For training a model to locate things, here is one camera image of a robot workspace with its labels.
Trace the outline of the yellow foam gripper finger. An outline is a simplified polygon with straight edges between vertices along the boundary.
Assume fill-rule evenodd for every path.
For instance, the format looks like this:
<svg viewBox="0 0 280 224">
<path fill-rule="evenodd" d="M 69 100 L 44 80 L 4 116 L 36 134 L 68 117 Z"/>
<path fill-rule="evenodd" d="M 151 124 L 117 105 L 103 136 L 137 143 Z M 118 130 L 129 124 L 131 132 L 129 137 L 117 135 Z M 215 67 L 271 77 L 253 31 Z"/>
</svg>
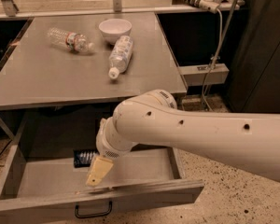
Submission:
<svg viewBox="0 0 280 224">
<path fill-rule="evenodd" d="M 114 162 L 109 158 L 101 155 L 96 155 L 92 161 L 90 170 L 87 175 L 86 185 L 96 187 L 98 186 L 105 176 L 110 172 Z"/>
</svg>

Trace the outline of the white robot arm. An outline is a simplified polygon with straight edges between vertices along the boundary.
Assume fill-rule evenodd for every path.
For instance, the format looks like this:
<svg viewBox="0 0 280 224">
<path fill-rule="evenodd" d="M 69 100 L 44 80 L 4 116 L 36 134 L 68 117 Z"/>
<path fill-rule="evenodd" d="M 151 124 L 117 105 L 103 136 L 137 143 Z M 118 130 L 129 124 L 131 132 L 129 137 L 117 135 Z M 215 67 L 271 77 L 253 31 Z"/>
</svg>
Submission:
<svg viewBox="0 0 280 224">
<path fill-rule="evenodd" d="M 154 90 L 122 101 L 100 121 L 86 184 L 99 185 L 139 144 L 181 149 L 280 182 L 280 114 L 184 111 L 171 93 Z"/>
</svg>

